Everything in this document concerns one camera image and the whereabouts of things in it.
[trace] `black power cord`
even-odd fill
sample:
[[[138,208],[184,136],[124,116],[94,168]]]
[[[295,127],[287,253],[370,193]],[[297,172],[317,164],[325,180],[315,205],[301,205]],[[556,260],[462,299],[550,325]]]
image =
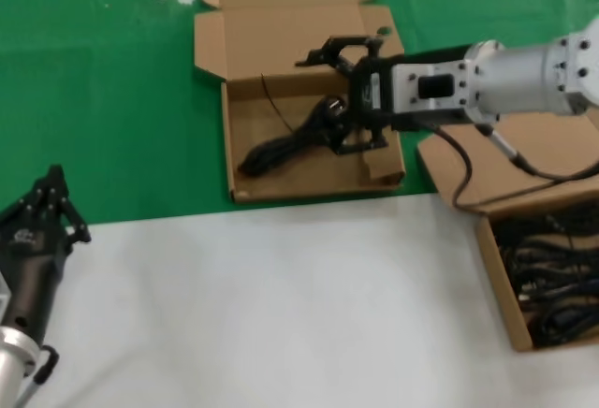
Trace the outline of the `black power cord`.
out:
[[[599,326],[599,304],[560,302],[536,316],[529,331],[536,347],[565,344]]]
[[[466,167],[466,172],[464,174],[464,177],[461,180],[458,187],[455,189],[453,196],[451,198],[451,205],[458,210],[474,211],[474,212],[478,212],[479,214],[484,214],[483,211],[478,211],[478,210],[476,210],[476,208],[481,207],[483,205],[512,199],[514,197],[520,197],[520,196],[525,196],[525,195],[529,195],[532,193],[536,193],[537,191],[546,190],[548,188],[551,188],[552,186],[557,186],[557,185],[563,183],[563,182],[547,182],[547,183],[543,183],[543,184],[534,186],[532,188],[527,188],[525,190],[519,190],[519,191],[515,191],[513,193],[507,193],[505,195],[501,195],[501,196],[497,196],[497,197],[490,197],[488,199],[481,200],[476,203],[462,204],[460,202],[460,197],[461,197],[462,193],[464,192],[464,190],[470,184],[470,181],[472,180],[472,175],[474,172],[472,160],[470,159],[470,155],[468,155],[468,153],[463,148],[463,146],[455,138],[453,138],[451,135],[449,135],[441,127],[421,125],[421,128],[422,128],[422,130],[428,130],[428,131],[432,132],[434,135],[443,139],[447,144],[449,144],[449,146],[451,146],[456,151],[456,153],[458,153],[463,164]]]
[[[504,219],[493,233],[536,347],[599,327],[599,248],[574,247],[574,238],[599,234],[597,200]]]
[[[291,134],[255,146],[238,167],[246,176],[262,176],[313,147],[329,146],[338,135],[347,135],[337,122],[337,113],[343,112],[345,108],[345,101],[338,96],[326,96],[321,99],[306,121],[295,130],[285,121],[270,95],[269,100],[281,120],[291,130]]]

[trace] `cardboard box lid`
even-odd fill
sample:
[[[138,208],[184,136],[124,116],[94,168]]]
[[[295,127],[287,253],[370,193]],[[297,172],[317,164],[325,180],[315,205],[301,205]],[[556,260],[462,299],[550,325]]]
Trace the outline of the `cardboard box lid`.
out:
[[[225,80],[260,75],[332,73],[328,66],[298,68],[309,50],[330,36],[375,35],[391,29],[381,55],[403,52],[388,7],[371,0],[201,0],[219,9],[195,17],[195,63]],[[347,49],[352,62],[366,51]]]
[[[599,160],[599,131],[586,116],[512,115],[496,128],[533,166],[548,173],[572,174]],[[462,204],[476,204],[548,182],[514,167],[473,126],[449,126],[445,131],[464,147],[473,163],[473,178],[460,197]],[[451,204],[465,172],[460,156],[436,136],[422,141],[418,149],[441,198]],[[599,192],[599,177],[476,206],[473,211],[495,213],[589,192]]]

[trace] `coiled black cable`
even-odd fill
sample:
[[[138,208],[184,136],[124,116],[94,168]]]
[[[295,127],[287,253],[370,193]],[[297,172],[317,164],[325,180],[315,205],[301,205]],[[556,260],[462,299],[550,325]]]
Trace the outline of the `coiled black cable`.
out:
[[[335,119],[335,112],[344,107],[345,102],[340,97],[326,96],[316,104],[306,121],[291,134],[255,146],[239,165],[239,171],[246,176],[259,177],[313,147],[329,146],[335,135],[346,135]]]
[[[599,304],[556,303],[529,323],[535,347],[549,347],[578,339],[599,326]]]

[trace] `silver cylinder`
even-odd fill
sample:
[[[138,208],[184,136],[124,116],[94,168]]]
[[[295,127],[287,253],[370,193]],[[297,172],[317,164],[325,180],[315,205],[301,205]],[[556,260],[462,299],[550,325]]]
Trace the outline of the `silver cylinder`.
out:
[[[13,408],[22,379],[36,368],[39,347],[15,328],[0,327],[0,408]]]
[[[25,375],[25,363],[12,350],[0,350],[0,408],[13,408]]]
[[[476,61],[479,109],[493,115],[546,111],[572,114],[561,87],[564,71],[560,63],[564,58],[565,49],[551,43],[498,50]]]

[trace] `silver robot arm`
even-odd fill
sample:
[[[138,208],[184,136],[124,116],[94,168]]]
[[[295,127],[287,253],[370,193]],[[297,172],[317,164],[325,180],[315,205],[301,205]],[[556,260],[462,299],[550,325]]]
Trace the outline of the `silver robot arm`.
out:
[[[444,121],[444,111],[462,109],[463,121],[489,124],[510,113],[578,115],[599,104],[599,19],[545,45],[485,41],[450,58],[393,65],[393,113],[428,112],[435,124],[434,113]]]
[[[379,36],[332,37],[297,66],[329,65],[348,79],[346,118],[373,132],[363,149],[385,147],[381,129],[493,124],[502,115],[584,113],[599,105],[599,19],[545,45],[505,48],[498,41],[380,57]],[[368,54],[356,64],[347,47]]]

